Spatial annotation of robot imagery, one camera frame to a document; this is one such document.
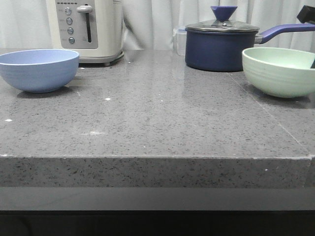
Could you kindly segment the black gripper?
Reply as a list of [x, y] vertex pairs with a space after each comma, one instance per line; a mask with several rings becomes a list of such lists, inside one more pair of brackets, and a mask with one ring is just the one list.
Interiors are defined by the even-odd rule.
[[[312, 6], [304, 5], [297, 15], [300, 23], [315, 23], [315, 8]], [[315, 59], [310, 68], [315, 68]]]

